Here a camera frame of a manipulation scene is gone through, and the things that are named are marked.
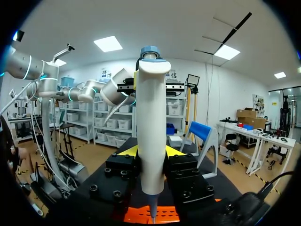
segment white container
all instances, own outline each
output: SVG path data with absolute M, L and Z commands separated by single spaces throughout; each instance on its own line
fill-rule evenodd
M 107 127 L 111 129 L 116 129 L 118 126 L 117 119 L 109 119 L 107 122 Z
M 79 104 L 79 109 L 80 110 L 91 110 L 92 107 L 89 103 L 80 103 Z
M 220 145 L 220 154 L 229 158 L 231 155 L 231 151 L 229 151 L 225 146 Z
M 107 135 L 108 144 L 116 146 L 116 136 Z
M 125 142 L 126 142 L 126 140 L 120 139 L 119 137 L 116 138 L 116 146 L 117 147 L 121 147 Z
M 169 136 L 169 144 L 171 147 L 181 147 L 182 139 L 178 136 Z
M 132 125 L 131 119 L 126 119 L 126 120 L 118 119 L 118 128 L 119 129 L 129 130 L 129 129 L 131 129 L 131 125 Z
M 119 108 L 119 112 L 130 112 L 130 110 L 131 110 L 130 105 L 124 105 Z
M 167 108 L 167 114 L 168 115 L 181 115 L 182 113 L 182 105 L 180 102 L 168 102 L 167 103 L 168 108 Z
M 77 113 L 67 113 L 67 120 L 68 121 L 78 121 L 79 120 L 79 114 L 77 114 Z
M 70 108 L 70 109 L 78 109 L 79 108 L 79 103 L 74 102 L 74 101 L 70 101 L 70 102 L 68 102 L 67 107 Z
M 105 118 L 94 118 L 94 125 L 96 127 L 103 127 Z
M 83 135 L 87 133 L 87 128 L 86 127 L 74 127 L 74 132 L 76 135 Z
M 97 103 L 97 110 L 98 111 L 107 111 L 108 105 L 106 102 Z
M 100 141 L 107 141 L 107 135 L 105 133 L 97 133 L 97 139 Z

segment cardboard box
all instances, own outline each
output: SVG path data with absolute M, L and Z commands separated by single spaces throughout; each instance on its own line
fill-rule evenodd
M 238 117 L 238 118 L 256 118 L 256 111 L 237 110 L 236 117 Z
M 254 129 L 265 128 L 265 118 L 238 118 L 238 121 L 242 124 L 253 126 Z

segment red object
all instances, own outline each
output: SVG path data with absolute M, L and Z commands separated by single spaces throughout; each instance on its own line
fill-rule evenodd
M 127 223 L 152 225 L 150 207 L 143 206 L 138 209 L 129 207 L 123 221 Z M 179 221 L 179 216 L 174 206 L 158 206 L 156 224 L 168 224 Z

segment black stool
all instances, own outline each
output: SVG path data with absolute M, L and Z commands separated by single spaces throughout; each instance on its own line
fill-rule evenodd
M 229 144 L 226 146 L 227 148 L 227 152 L 231 152 L 231 154 L 229 155 L 228 158 L 225 158 L 222 162 L 227 164 L 227 165 L 233 165 L 235 164 L 235 160 L 233 158 L 231 158 L 231 156 L 233 155 L 233 152 L 238 150 L 238 145 L 233 144 L 231 141 L 235 140 L 237 138 L 236 134 L 234 133 L 229 133 L 226 135 L 226 140 L 229 142 Z

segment white table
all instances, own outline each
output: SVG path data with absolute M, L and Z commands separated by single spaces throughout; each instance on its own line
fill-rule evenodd
M 292 154 L 292 151 L 293 151 L 293 147 L 295 146 L 296 140 L 285 137 L 285 139 L 287 140 L 287 142 L 285 142 L 285 141 L 281 140 L 281 137 L 279 137 L 279 139 L 277 139 L 276 137 L 270 137 L 269 138 L 269 137 L 263 137 L 262 135 L 261 135 L 261 138 L 262 138 L 263 142 L 261 143 L 261 145 L 259 147 L 259 150 L 257 152 L 256 158 L 255 158 L 255 161 L 254 161 L 254 164 L 251 167 L 250 175 L 252 175 L 256 171 L 258 171 L 263 165 L 265 156 L 264 156 L 263 160 L 260 161 L 260 155 L 262 153 L 262 144 L 265 143 L 265 141 L 268 141 L 268 142 L 270 142 L 270 143 L 272 143 L 273 145 L 276 145 L 276 146 L 287 148 L 287 151 L 288 151 L 287 157 L 285 159 L 285 164 L 284 164 L 280 174 L 284 173 L 284 171 L 287 167 L 287 164 L 290 160 L 290 157 L 291 157 L 291 154 Z M 278 184 L 278 182 L 279 182 L 279 180 L 274 184 L 273 187 L 275 187 Z
M 237 124 L 236 123 L 229 123 L 229 122 L 218 122 L 218 127 L 219 128 L 222 128 L 222 129 L 228 129 L 228 130 L 231 130 L 233 131 L 234 133 L 238 133 L 238 134 L 241 134 L 243 136 L 246 136 L 246 137 L 250 137 L 250 138 L 253 138 L 253 139 L 256 139 L 256 146 L 255 146 L 255 149 L 254 149 L 254 153 L 252 156 L 244 153 L 243 151 L 241 150 L 237 150 L 237 152 L 239 152 L 240 154 L 244 155 L 245 157 L 251 159 L 250 161 L 250 164 L 248 166 L 248 169 L 246 170 L 246 173 L 250 173 L 251 172 L 251 169 L 253 167 L 253 163 L 255 161 L 255 158 L 256 158 L 256 154 L 258 152 L 258 149 L 259 149 L 259 146 L 262 145 L 262 142 L 261 142 L 261 135 L 258 135 L 258 134 L 254 134 L 253 133 L 253 130 L 244 130 L 244 129 L 240 129 L 237 127 Z

